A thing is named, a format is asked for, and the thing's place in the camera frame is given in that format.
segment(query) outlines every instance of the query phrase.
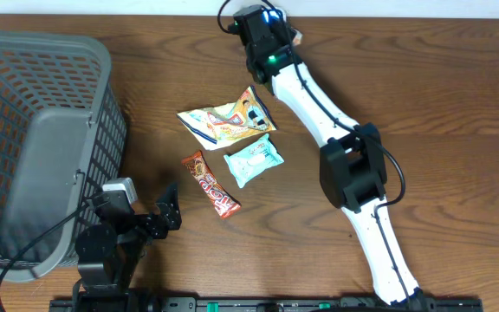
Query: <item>teal object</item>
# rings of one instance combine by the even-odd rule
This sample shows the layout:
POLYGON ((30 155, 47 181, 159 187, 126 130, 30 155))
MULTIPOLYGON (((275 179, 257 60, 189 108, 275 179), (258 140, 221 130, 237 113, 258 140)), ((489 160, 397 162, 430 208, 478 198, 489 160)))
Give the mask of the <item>teal object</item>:
POLYGON ((240 188, 261 172, 284 162, 275 146, 269 141, 268 133, 242 151, 232 156, 224 155, 224 160, 240 188))
POLYGON ((207 312, 218 312, 218 303, 207 303, 207 312))

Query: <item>orange candy wrapper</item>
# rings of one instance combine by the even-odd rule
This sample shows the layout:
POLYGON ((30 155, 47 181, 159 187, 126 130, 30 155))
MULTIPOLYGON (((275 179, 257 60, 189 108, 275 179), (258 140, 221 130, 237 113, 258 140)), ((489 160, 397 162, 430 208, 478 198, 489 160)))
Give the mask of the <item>orange candy wrapper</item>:
POLYGON ((242 208, 224 188, 218 184, 215 176, 205 163, 204 155, 197 151, 192 156, 182 160, 182 165, 190 170, 191 176, 201 185, 215 210, 221 218, 227 218, 242 208))

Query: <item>gray plastic basket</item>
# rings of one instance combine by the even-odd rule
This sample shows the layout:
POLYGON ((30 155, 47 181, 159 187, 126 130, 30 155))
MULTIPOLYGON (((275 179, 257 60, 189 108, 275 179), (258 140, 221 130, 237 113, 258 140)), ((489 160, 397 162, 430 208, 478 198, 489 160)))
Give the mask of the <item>gray plastic basket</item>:
MULTIPOLYGON (((0 31, 0 272, 72 213, 80 196, 116 178, 126 124, 108 84, 110 70, 107 49, 95 39, 0 31)), ((26 282, 76 264, 75 238, 97 222, 84 211, 5 279, 26 282)))

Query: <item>basket mesh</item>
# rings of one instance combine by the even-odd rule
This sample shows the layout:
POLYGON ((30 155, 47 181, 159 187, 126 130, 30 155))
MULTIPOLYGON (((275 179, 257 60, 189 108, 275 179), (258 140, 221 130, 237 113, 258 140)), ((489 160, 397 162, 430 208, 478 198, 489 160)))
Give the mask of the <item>basket mesh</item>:
MULTIPOLYGON (((29 123, 42 109, 64 107, 93 109, 100 81, 101 64, 92 54, 35 52, 27 49, 0 49, 0 217, 5 209, 21 148, 29 123)), ((108 179, 117 177, 126 137, 126 125, 113 92, 107 86, 98 114, 94 149, 82 195, 90 196, 108 179)), ((74 239, 87 226, 97 223, 86 210, 75 224, 73 241, 62 264, 75 264, 74 239)), ((7 263, 0 254, 0 267, 7 263)), ((35 263, 21 262, 18 269, 35 263)))

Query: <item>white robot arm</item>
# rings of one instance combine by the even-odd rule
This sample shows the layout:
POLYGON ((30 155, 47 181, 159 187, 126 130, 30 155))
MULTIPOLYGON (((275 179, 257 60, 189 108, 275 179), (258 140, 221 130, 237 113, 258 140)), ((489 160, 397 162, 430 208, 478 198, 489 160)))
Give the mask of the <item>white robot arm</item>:
MULTIPOLYGON (((319 86, 317 86, 303 62, 297 66, 299 67, 301 76, 313 94, 333 116, 336 116, 340 122, 351 128, 359 125, 357 121, 351 119, 336 107, 319 86)), ((286 103, 300 118, 301 122, 303 122, 305 127, 313 135, 319 147, 325 146, 332 138, 341 139, 350 134, 341 127, 337 127, 314 103, 308 92, 301 87, 301 82, 295 73, 294 66, 287 66, 281 69, 278 75, 272 77, 272 89, 274 95, 280 101, 286 103)), ((373 287, 376 294, 384 302, 390 304, 392 302, 403 302, 406 296, 400 285, 396 271, 392 267, 392 260, 374 217, 374 208, 385 202, 386 197, 375 198, 362 205, 361 212, 356 213, 346 207, 342 207, 342 211, 350 219, 353 228, 357 232, 361 247, 371 267, 373 287)), ((407 293, 413 294, 415 289, 418 288, 418 283, 405 264, 404 257, 390 224, 387 207, 379 208, 378 214, 394 261, 399 268, 404 286, 407 288, 407 293)))
POLYGON ((386 203, 386 168, 376 127, 361 127, 319 88, 293 50, 294 32, 277 11, 254 5, 238 11, 234 20, 227 32, 240 35, 254 80, 286 103, 317 142, 321 186, 356 230, 376 294, 388 305, 405 302, 420 289, 405 264, 387 207, 380 206, 386 203), (357 160, 349 159, 354 152, 357 160))

